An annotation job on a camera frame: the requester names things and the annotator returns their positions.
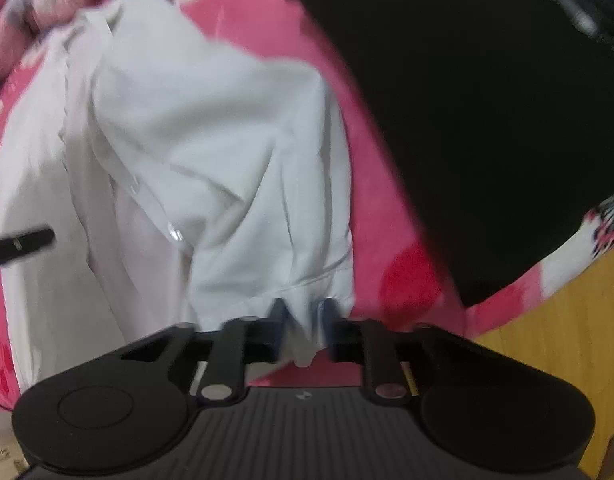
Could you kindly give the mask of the pink floral bed sheet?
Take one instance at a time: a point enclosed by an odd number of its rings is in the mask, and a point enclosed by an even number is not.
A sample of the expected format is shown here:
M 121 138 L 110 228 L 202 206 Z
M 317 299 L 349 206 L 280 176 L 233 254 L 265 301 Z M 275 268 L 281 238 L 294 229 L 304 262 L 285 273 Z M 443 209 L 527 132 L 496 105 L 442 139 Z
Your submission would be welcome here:
M 535 316 L 542 302 L 572 306 L 572 281 L 614 249 L 607 206 L 590 211 L 555 252 L 486 301 L 464 308 L 432 252 L 351 77 L 330 45 L 293 3 L 284 0 L 191 0 L 184 12 L 208 35 L 258 54 L 294 54 L 320 68 L 332 84 L 347 123 L 352 171 L 354 314 L 403 328 L 427 321 L 477 337 Z M 117 283 L 124 331 L 156 332 L 182 318 L 186 259 L 165 240 L 125 193 L 116 192 L 101 234 L 102 275 Z

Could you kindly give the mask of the white shirt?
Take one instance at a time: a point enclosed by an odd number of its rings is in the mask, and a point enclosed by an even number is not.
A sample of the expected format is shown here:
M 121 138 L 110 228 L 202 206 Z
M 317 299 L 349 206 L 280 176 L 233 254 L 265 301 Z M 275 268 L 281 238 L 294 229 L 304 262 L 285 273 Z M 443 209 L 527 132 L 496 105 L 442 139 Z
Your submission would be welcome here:
M 114 0 L 45 44 L 0 142 L 0 234 L 19 388 L 182 322 L 283 299 L 281 358 L 321 349 L 312 309 L 354 302 L 347 136 L 312 66 L 205 37 L 167 0 Z

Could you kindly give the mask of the folded black garment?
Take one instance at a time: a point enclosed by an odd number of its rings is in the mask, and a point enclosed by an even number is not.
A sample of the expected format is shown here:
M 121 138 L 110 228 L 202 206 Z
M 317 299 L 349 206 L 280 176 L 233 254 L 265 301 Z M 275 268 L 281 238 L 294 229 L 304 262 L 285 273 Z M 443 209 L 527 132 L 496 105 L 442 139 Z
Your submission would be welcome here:
M 465 307 L 614 194 L 614 54 L 555 0 L 296 0 L 354 76 Z

